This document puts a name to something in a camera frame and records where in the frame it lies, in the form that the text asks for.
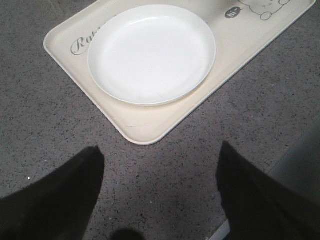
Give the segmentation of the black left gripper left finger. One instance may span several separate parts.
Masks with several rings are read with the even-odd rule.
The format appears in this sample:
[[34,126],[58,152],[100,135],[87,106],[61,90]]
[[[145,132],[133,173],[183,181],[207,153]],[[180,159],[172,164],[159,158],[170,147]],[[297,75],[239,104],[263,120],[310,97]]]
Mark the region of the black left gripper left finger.
[[2,240],[81,240],[101,191],[105,157],[87,147],[64,165],[0,200]]

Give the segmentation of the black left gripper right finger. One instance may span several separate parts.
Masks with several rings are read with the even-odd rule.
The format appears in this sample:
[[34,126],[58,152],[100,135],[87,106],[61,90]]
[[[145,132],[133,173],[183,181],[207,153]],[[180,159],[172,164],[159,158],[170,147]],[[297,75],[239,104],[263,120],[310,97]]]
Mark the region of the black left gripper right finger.
[[320,206],[275,181],[227,141],[216,170],[230,240],[318,240]]

